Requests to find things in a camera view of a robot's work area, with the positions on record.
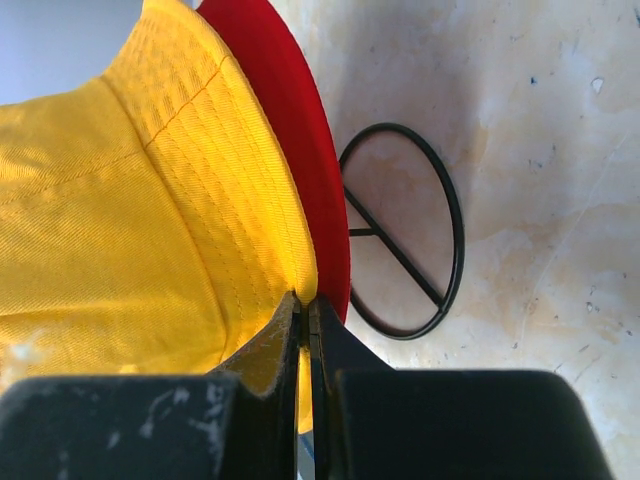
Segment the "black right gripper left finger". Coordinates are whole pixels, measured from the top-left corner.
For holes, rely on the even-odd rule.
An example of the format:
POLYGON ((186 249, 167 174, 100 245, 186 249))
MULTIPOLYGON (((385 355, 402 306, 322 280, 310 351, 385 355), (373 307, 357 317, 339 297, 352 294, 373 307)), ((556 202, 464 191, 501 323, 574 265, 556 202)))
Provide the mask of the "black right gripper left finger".
POLYGON ((293 479, 302 309, 201 375, 32 377, 1 398, 5 479, 293 479))

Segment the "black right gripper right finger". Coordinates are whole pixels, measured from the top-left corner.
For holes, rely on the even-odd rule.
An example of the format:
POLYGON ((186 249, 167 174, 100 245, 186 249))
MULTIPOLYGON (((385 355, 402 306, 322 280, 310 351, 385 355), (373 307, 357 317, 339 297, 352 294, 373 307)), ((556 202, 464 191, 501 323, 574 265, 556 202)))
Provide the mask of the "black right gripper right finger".
POLYGON ((309 307, 319 479, 608 479, 583 404, 534 370, 396 370, 309 307))

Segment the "black wire hat stand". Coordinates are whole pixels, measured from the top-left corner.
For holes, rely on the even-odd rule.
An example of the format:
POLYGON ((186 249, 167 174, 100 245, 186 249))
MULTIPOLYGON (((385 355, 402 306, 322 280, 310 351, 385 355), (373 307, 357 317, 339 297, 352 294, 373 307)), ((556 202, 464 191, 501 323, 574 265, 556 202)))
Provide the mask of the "black wire hat stand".
POLYGON ((450 323, 465 268, 463 208, 446 162, 398 123, 357 132, 339 155, 352 255, 349 327, 395 341, 450 323))

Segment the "yellow bucket hat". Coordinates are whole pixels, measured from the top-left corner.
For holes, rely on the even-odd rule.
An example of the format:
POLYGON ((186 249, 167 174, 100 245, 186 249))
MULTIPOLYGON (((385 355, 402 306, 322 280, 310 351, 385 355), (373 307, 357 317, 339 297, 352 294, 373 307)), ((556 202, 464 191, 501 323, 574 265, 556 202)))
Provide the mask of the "yellow bucket hat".
POLYGON ((1 385, 203 374, 315 297, 281 146, 237 59, 147 1, 112 64, 1 109, 1 385))

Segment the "red bucket hat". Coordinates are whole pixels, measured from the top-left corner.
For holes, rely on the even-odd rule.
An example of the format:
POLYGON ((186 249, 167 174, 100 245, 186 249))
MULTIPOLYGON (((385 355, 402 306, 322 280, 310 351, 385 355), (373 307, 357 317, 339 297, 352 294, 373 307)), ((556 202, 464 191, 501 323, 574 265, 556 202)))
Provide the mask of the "red bucket hat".
POLYGON ((238 60, 276 134, 306 215, 318 291, 344 320, 351 261, 343 184, 326 114, 302 49, 266 0, 204 1, 197 11, 238 60))

